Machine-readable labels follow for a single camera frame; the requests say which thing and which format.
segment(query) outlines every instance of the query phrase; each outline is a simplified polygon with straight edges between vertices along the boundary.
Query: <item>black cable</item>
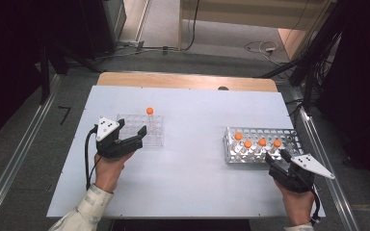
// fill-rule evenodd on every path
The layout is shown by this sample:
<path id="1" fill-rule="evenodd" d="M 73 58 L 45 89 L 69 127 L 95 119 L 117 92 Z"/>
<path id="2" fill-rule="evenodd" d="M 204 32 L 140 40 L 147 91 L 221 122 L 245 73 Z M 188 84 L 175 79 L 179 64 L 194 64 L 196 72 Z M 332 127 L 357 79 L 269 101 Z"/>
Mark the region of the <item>black cable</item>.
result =
<path id="1" fill-rule="evenodd" d="M 288 74 L 286 73 L 286 71 L 287 71 L 287 70 L 290 70 L 292 73 L 294 72 L 294 70 L 290 68 L 290 69 L 286 69 L 286 70 L 284 70 L 284 71 L 283 71 L 283 73 L 287 76 L 287 79 L 289 79 L 291 74 L 290 74 L 290 75 L 288 75 Z"/>
<path id="2" fill-rule="evenodd" d="M 291 101 L 284 102 L 284 104 L 291 104 L 291 103 L 303 103 L 303 99 L 295 99 Z"/>
<path id="3" fill-rule="evenodd" d="M 301 103 L 299 103 L 299 105 L 297 105 L 296 109 L 291 113 L 289 114 L 289 116 L 293 115 L 293 127 L 294 129 L 297 128 L 297 118 L 299 117 L 299 114 L 300 114 L 300 109 L 302 108 L 303 106 L 303 101 Z"/>
<path id="4" fill-rule="evenodd" d="M 290 38 L 290 34 L 291 34 L 291 32 L 292 32 L 292 31 L 294 31 L 294 29 L 296 29 L 296 27 L 300 24 L 300 21 L 302 21 L 302 17 L 303 17 L 303 15 L 304 15 L 305 9 L 307 8 L 308 2 L 309 2 L 309 0 L 307 0 L 307 1 L 305 2 L 305 5 L 304 5 L 304 8 L 303 8 L 303 10 L 302 10 L 302 14 L 300 15 L 299 21 L 297 21 L 296 25 L 295 25 L 295 26 L 290 30 L 290 32 L 288 33 L 288 35 L 287 35 L 287 39 L 286 39 L 286 42 L 284 43 L 284 47 L 283 47 L 283 49 L 282 49 L 282 50 L 280 50 L 280 51 L 285 50 L 285 45 L 287 44 L 287 41 L 288 41 L 288 39 Z"/>
<path id="5" fill-rule="evenodd" d="M 323 92 L 322 84 L 326 79 L 326 71 L 329 68 L 327 64 L 331 64 L 331 62 L 327 61 L 327 59 L 332 48 L 337 44 L 340 38 L 341 33 L 336 33 L 333 35 L 331 41 L 327 44 L 326 48 L 321 53 L 319 61 L 315 64 L 315 72 L 313 73 L 313 76 L 309 76 L 313 77 L 316 80 L 314 81 L 313 89 L 318 93 Z"/>
<path id="6" fill-rule="evenodd" d="M 318 216 L 318 212 L 320 211 L 320 197 L 318 197 L 318 194 L 314 191 L 313 187 L 312 186 L 309 186 L 305 180 L 302 178 L 302 176 L 300 174 L 297 174 L 297 172 L 295 172 L 293 170 L 294 174 L 297 176 L 297 178 L 299 178 L 299 180 L 305 184 L 308 189 L 313 193 L 314 195 L 314 202 L 315 202 L 315 210 L 314 210 L 314 213 L 311 217 L 311 225 L 314 225 L 316 222 L 318 223 L 320 221 L 320 217 Z"/>
<path id="7" fill-rule="evenodd" d="M 200 2 L 200 0 L 197 1 L 197 7 L 195 9 L 194 24 L 192 26 L 192 40 L 191 40 L 191 43 L 188 45 L 187 48 L 178 49 L 176 47 L 171 47 L 171 46 L 143 46 L 143 47 L 139 47 L 139 48 L 141 48 L 141 49 L 164 49 L 164 50 L 167 50 L 167 51 L 170 51 L 170 50 L 171 51 L 187 51 L 187 50 L 191 49 L 191 47 L 192 47 L 192 45 L 194 45 L 194 41 L 195 41 L 195 27 L 196 27 L 196 24 L 197 24 L 199 2 Z"/>
<path id="8" fill-rule="evenodd" d="M 188 1 L 188 9 L 191 9 L 191 1 L 190 0 Z M 191 18 L 191 11 L 188 11 L 188 12 L 189 12 L 188 18 Z M 191 35 L 190 23 L 191 23 L 191 19 L 188 19 L 188 23 L 187 23 L 188 35 Z M 191 44 L 191 42 L 189 41 L 189 36 L 187 37 L 187 39 L 188 39 L 188 45 Z"/>
<path id="9" fill-rule="evenodd" d="M 87 135 L 86 142 L 84 145 L 84 160 L 85 160 L 85 167 L 86 167 L 86 190 L 89 189 L 90 184 L 91 184 L 90 182 L 91 177 L 89 176 L 89 140 L 90 140 L 90 136 L 96 132 L 97 132 L 97 125 L 94 125 L 94 128 L 92 128 L 92 130 L 90 130 L 89 134 Z"/>
<path id="10" fill-rule="evenodd" d="M 284 79 L 284 77 L 281 77 L 279 74 L 277 74 L 276 75 L 278 78 L 280 78 L 280 79 Z"/>
<path id="11" fill-rule="evenodd" d="M 90 183 L 91 183 L 91 181 L 92 181 L 93 171 L 94 171 L 95 167 L 97 166 L 98 162 L 101 160 L 101 158 L 102 158 L 102 156 L 100 156 L 100 157 L 98 158 L 98 160 L 94 163 L 94 166 L 92 167 L 92 172 L 90 172 L 90 176 L 89 176 L 89 182 L 90 182 Z"/>

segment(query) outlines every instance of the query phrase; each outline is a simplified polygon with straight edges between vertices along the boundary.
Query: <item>test tube rack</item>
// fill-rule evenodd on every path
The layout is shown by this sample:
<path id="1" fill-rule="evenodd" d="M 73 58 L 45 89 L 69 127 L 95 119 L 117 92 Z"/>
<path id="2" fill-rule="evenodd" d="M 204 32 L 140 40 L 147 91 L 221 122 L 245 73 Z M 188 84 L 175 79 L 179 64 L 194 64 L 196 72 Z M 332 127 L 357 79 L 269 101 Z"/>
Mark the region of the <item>test tube rack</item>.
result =
<path id="1" fill-rule="evenodd" d="M 119 131 L 121 140 L 137 135 L 137 132 L 146 125 L 146 136 L 143 137 L 143 146 L 161 147 L 164 145 L 164 117 L 162 115 L 123 115 L 118 114 L 117 120 L 124 118 L 125 125 Z"/>
<path id="2" fill-rule="evenodd" d="M 249 148 L 248 152 L 245 154 L 239 153 L 243 144 L 238 145 L 235 150 L 231 150 L 230 148 L 234 141 L 234 136 L 238 132 L 242 133 L 243 135 L 243 138 L 240 140 L 241 143 L 247 140 L 252 142 L 251 148 Z M 261 138 L 266 140 L 266 146 L 261 148 L 260 153 L 255 154 L 254 149 L 258 146 L 258 140 Z M 287 163 L 281 158 L 279 153 L 280 149 L 286 149 L 292 157 L 301 156 L 304 154 L 301 141 L 296 130 L 294 129 L 226 127 L 223 137 L 225 161 L 227 164 L 250 163 L 267 165 L 265 156 L 267 151 L 270 150 L 274 140 L 280 140 L 281 147 L 271 156 L 281 165 Z"/>

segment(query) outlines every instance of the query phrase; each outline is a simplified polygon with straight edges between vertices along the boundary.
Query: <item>wire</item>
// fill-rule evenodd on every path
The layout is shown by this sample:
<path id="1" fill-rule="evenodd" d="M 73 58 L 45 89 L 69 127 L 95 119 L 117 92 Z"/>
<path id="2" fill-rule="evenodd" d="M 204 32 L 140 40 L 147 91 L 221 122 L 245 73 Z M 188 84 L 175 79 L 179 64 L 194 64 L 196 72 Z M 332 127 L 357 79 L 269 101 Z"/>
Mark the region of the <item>wire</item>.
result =
<path id="1" fill-rule="evenodd" d="M 193 23 L 193 29 L 192 29 L 192 31 L 193 31 L 192 32 L 192 40 L 191 40 L 191 43 L 188 45 L 188 47 L 186 47 L 185 49 L 178 49 L 177 47 L 171 47 L 171 46 L 141 46 L 141 47 L 138 47 L 138 46 L 128 44 L 128 45 L 124 45 L 124 47 L 122 47 L 122 48 L 117 49 L 116 51 L 125 50 L 125 49 L 129 49 L 129 48 L 135 48 L 135 49 L 137 49 L 137 51 L 134 52 L 134 53 L 128 53 L 128 54 L 111 55 L 111 56 L 107 56 L 107 57 L 104 57 L 104 58 L 126 57 L 126 56 L 131 56 L 131 55 L 143 54 L 143 53 L 149 52 L 149 51 L 184 52 L 184 51 L 189 50 L 193 46 L 194 41 L 195 41 L 195 28 L 196 28 L 196 24 L 197 24 L 199 2 L 200 2 L 200 0 L 197 1 L 197 7 L 195 9 L 194 23 Z"/>
<path id="2" fill-rule="evenodd" d="M 188 9 L 191 9 L 191 0 L 188 0 Z M 188 11 L 189 14 L 188 14 L 188 23 L 187 23 L 187 28 L 188 28 L 188 35 L 191 35 L 191 28 L 190 28 L 190 22 L 191 22 L 191 11 Z"/>
<path id="3" fill-rule="evenodd" d="M 191 44 L 189 44 L 187 48 L 181 49 L 182 51 L 189 50 L 192 47 L 192 45 L 194 44 L 194 41 L 195 41 L 195 26 L 197 24 L 198 9 L 199 9 L 199 0 L 197 1 L 197 7 L 195 9 L 194 25 L 192 27 L 192 40 L 191 40 Z"/>
<path id="4" fill-rule="evenodd" d="M 103 158 L 103 157 L 102 157 L 102 156 L 100 156 L 100 157 L 98 158 L 98 160 L 95 162 L 94 166 L 92 167 L 92 171 L 90 172 L 90 176 L 89 176 L 89 182 L 91 182 L 91 181 L 92 181 L 93 171 L 94 171 L 95 167 L 97 166 L 98 162 L 100 162 L 101 158 Z"/>
<path id="5" fill-rule="evenodd" d="M 308 189 L 313 193 L 313 195 L 314 195 L 314 202 L 315 202 L 315 210 L 314 210 L 314 213 L 313 213 L 313 215 L 312 215 L 312 217 L 311 217 L 311 224 L 312 225 L 314 225 L 314 223 L 318 223 L 319 221 L 320 221 L 320 217 L 318 216 L 318 212 L 320 211 L 320 197 L 318 197 L 318 194 L 314 191 L 314 188 L 313 188 L 313 186 L 309 186 L 308 184 L 307 184 L 307 182 L 305 182 L 305 180 L 302 178 L 302 176 L 300 175 L 300 174 L 297 174 L 297 172 L 296 171 L 294 171 L 295 172 L 295 175 L 297 176 L 297 178 L 299 178 L 299 180 L 303 183 L 303 184 L 305 184 L 307 187 L 308 187 Z"/>
<path id="6" fill-rule="evenodd" d="M 89 176 L 89 140 L 90 140 L 90 136 L 96 132 L 97 132 L 97 125 L 94 125 L 94 128 L 92 128 L 92 130 L 90 130 L 89 134 L 87 135 L 86 142 L 84 145 L 84 154 L 85 154 L 84 159 L 85 159 L 85 167 L 86 167 L 86 190 L 88 190 L 90 187 L 91 177 L 92 177 L 92 175 Z"/>
<path id="7" fill-rule="evenodd" d="M 305 9 L 307 8 L 308 2 L 309 2 L 309 0 L 307 0 L 307 1 L 305 2 L 305 5 L 304 5 L 304 8 L 303 8 L 303 10 L 302 10 L 302 13 L 300 14 L 299 20 L 297 21 L 296 25 L 294 25 L 294 27 L 293 27 L 293 28 L 290 30 L 290 32 L 288 33 L 288 35 L 287 35 L 287 39 L 286 39 L 286 42 L 283 44 L 283 45 L 284 45 L 284 48 L 283 48 L 281 51 L 285 50 L 285 46 L 286 46 L 286 44 L 287 44 L 288 39 L 290 38 L 290 34 L 291 34 L 291 32 L 292 32 L 292 31 L 294 31 L 294 30 L 296 29 L 296 27 L 300 24 L 300 21 L 302 21 L 302 18 L 303 18 L 303 15 L 304 15 Z"/>
<path id="8" fill-rule="evenodd" d="M 296 129 L 296 127 L 297 127 L 297 118 L 299 118 L 300 109 L 304 106 L 304 99 L 303 98 L 301 98 L 301 99 L 295 99 L 295 100 L 287 101 L 284 104 L 287 105 L 287 104 L 291 104 L 291 103 L 298 103 L 298 105 L 293 110 L 293 112 L 291 112 L 288 115 L 288 116 L 293 116 L 293 127 Z M 312 101 L 312 102 L 309 102 L 309 104 L 310 105 L 308 105 L 308 106 L 314 106 L 315 105 L 315 102 Z"/>
<path id="9" fill-rule="evenodd" d="M 249 45 L 255 44 L 255 43 L 259 43 L 259 45 L 258 45 L 258 50 L 259 51 L 252 51 L 251 48 L 249 47 Z M 262 47 L 263 44 L 268 44 L 268 43 L 272 43 L 275 46 L 274 47 L 270 47 L 270 49 L 273 49 L 273 50 L 271 50 L 271 52 L 268 53 L 269 55 L 266 55 L 266 53 L 262 50 L 261 47 Z M 245 44 L 243 47 L 245 48 L 245 50 L 247 50 L 249 52 L 252 52 L 252 53 L 260 53 L 266 60 L 272 62 L 273 64 L 281 65 L 281 64 L 273 61 L 272 59 L 270 59 L 270 56 L 273 54 L 273 52 L 276 51 L 276 49 L 278 49 L 278 43 L 275 42 L 275 41 L 251 41 L 251 42 Z"/>
<path id="10" fill-rule="evenodd" d="M 327 44 L 326 48 L 322 52 L 319 62 L 317 62 L 313 67 L 315 69 L 314 74 L 312 76 L 315 80 L 313 89 L 318 93 L 323 92 L 322 85 L 324 80 L 326 79 L 326 74 L 330 69 L 328 64 L 331 64 L 331 62 L 328 61 L 328 57 L 330 55 L 332 48 L 338 43 L 340 38 L 341 38 L 340 33 L 337 33 L 332 37 L 332 40 Z"/>

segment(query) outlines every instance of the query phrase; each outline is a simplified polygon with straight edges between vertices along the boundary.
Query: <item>table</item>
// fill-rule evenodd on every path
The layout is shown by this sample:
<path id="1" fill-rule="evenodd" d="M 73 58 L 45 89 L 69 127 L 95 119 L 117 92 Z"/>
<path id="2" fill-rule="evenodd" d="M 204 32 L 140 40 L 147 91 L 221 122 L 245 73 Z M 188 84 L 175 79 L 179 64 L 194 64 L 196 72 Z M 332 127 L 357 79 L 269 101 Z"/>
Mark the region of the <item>table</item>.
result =
<path id="1" fill-rule="evenodd" d="M 194 19 L 198 0 L 181 0 L 178 47 L 181 47 L 182 20 Z M 330 15 L 331 0 L 203 0 L 197 20 L 278 28 L 287 55 L 296 59 L 313 32 Z"/>
<path id="2" fill-rule="evenodd" d="M 159 84 L 166 88 L 155 88 Z M 220 86 L 231 90 L 216 90 Z M 144 114 L 150 104 L 156 115 L 164 116 L 164 147 L 144 147 L 126 163 L 105 217 L 285 216 L 281 195 L 268 170 L 226 165 L 222 146 L 226 126 L 292 128 L 276 89 L 272 80 L 252 78 L 101 74 L 98 86 L 92 88 L 47 216 L 63 216 L 84 195 L 84 140 L 99 116 Z M 235 110 L 238 104 L 229 104 L 235 100 L 248 100 L 255 109 L 267 110 L 241 114 Z M 93 143 L 89 152 L 92 156 L 95 153 Z"/>

